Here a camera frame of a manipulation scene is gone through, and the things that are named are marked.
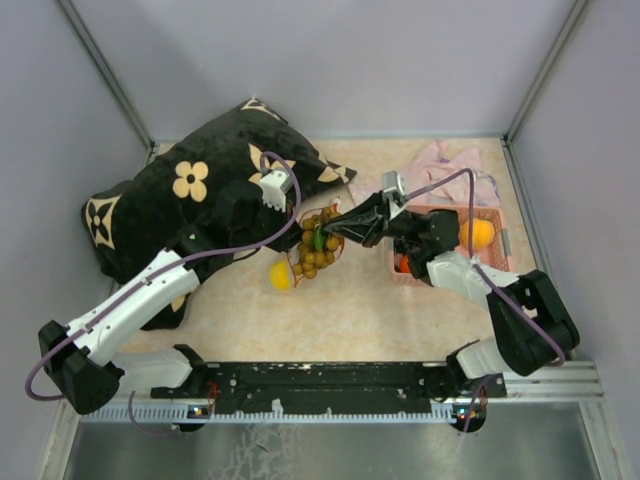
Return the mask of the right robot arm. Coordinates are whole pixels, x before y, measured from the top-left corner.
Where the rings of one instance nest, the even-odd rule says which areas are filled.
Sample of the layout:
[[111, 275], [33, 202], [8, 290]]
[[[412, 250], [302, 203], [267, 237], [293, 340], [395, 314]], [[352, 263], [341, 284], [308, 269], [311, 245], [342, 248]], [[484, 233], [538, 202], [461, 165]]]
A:
[[546, 273], [515, 274], [459, 252], [461, 226], [455, 210], [419, 213], [378, 192], [321, 230], [367, 248], [386, 238], [399, 241], [408, 248], [415, 279], [455, 292], [488, 312], [492, 335], [446, 359], [447, 384], [458, 395], [470, 395], [491, 376], [511, 372], [527, 377], [543, 367], [561, 366], [579, 344], [577, 327]]

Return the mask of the yellow lemon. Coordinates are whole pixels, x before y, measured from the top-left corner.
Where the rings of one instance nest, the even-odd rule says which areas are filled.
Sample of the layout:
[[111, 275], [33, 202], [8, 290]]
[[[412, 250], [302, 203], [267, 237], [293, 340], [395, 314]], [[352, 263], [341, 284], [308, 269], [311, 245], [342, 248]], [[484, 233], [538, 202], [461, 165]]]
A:
[[269, 281], [271, 286], [280, 292], [285, 292], [295, 287], [295, 277], [286, 260], [279, 261], [271, 265], [269, 270]]

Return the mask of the brown longan bunch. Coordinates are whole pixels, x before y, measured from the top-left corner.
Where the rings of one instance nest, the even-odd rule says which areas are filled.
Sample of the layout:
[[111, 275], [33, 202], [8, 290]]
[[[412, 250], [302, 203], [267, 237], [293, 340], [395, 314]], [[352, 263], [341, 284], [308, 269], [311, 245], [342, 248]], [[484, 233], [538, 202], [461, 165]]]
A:
[[301, 240], [288, 254], [295, 284], [301, 280], [314, 279], [320, 270], [333, 265], [340, 259], [345, 248], [345, 239], [338, 234], [325, 233], [325, 224], [338, 216], [338, 203], [304, 212], [299, 225], [302, 227]]

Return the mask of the clear zip top bag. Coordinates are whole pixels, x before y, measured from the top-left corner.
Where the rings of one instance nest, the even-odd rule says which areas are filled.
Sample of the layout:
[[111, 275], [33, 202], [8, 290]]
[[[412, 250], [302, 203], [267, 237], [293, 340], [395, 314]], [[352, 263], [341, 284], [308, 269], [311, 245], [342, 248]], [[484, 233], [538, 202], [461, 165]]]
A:
[[322, 231], [329, 220], [341, 215], [340, 203], [341, 198], [337, 196], [328, 205], [307, 210], [300, 215], [301, 238], [270, 267], [269, 282], [274, 290], [293, 290], [303, 280], [316, 278], [320, 270], [330, 267], [340, 259], [345, 239], [341, 235]]

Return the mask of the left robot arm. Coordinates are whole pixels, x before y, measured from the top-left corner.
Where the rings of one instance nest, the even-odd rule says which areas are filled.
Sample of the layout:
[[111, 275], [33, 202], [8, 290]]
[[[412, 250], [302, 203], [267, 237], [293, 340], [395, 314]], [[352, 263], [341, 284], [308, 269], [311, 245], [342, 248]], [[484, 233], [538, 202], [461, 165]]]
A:
[[181, 228], [168, 246], [128, 283], [103, 303], [62, 325], [54, 320], [38, 332], [43, 370], [76, 413], [99, 410], [117, 394], [153, 388], [201, 394], [208, 373], [195, 364], [186, 347], [151, 354], [123, 354], [121, 346], [170, 303], [193, 293], [235, 254], [269, 247], [289, 247], [296, 226], [301, 191], [283, 171], [259, 183], [234, 181], [225, 187], [214, 209]]

